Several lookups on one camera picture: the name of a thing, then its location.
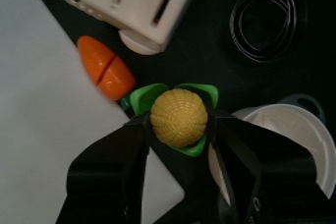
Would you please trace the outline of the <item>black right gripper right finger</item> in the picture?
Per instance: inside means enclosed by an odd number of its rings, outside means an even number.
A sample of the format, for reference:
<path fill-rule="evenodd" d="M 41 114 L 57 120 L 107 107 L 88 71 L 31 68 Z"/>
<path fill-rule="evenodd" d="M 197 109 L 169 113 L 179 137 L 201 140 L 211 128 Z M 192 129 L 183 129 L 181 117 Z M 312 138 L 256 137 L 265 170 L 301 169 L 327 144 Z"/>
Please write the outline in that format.
<path fill-rule="evenodd" d="M 212 110 L 209 147 L 225 186 L 224 224 L 336 224 L 312 154 L 299 143 Z"/>

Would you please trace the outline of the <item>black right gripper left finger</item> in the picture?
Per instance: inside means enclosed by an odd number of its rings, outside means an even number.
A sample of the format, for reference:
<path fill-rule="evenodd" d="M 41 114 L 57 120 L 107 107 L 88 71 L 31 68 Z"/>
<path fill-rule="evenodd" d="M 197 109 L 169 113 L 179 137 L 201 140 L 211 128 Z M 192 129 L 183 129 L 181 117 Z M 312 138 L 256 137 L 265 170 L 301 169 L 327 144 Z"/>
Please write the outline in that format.
<path fill-rule="evenodd" d="M 135 116 L 79 154 L 56 224 L 140 224 L 148 115 Z"/>

